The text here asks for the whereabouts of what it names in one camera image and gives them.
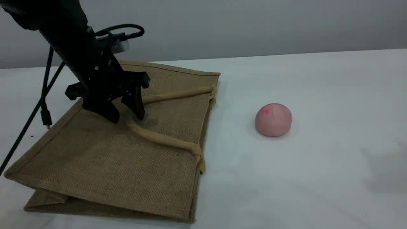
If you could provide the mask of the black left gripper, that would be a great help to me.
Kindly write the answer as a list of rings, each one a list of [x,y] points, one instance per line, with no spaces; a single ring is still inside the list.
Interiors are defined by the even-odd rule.
[[[83,98],[83,109],[112,123],[118,123],[120,114],[111,100],[122,97],[121,102],[143,120],[141,89],[148,88],[151,79],[146,72],[125,71],[114,53],[113,48],[65,50],[65,63],[79,81],[69,85],[65,94],[70,100]]]

